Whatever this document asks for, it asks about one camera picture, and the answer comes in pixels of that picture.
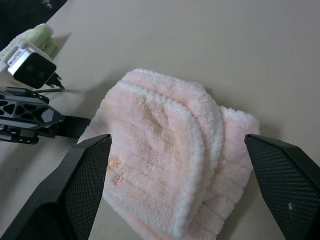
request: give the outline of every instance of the pink towel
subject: pink towel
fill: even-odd
[[[108,133],[103,198],[146,240],[215,239],[252,165],[248,113],[192,82],[136,69],[113,87],[79,141]]]

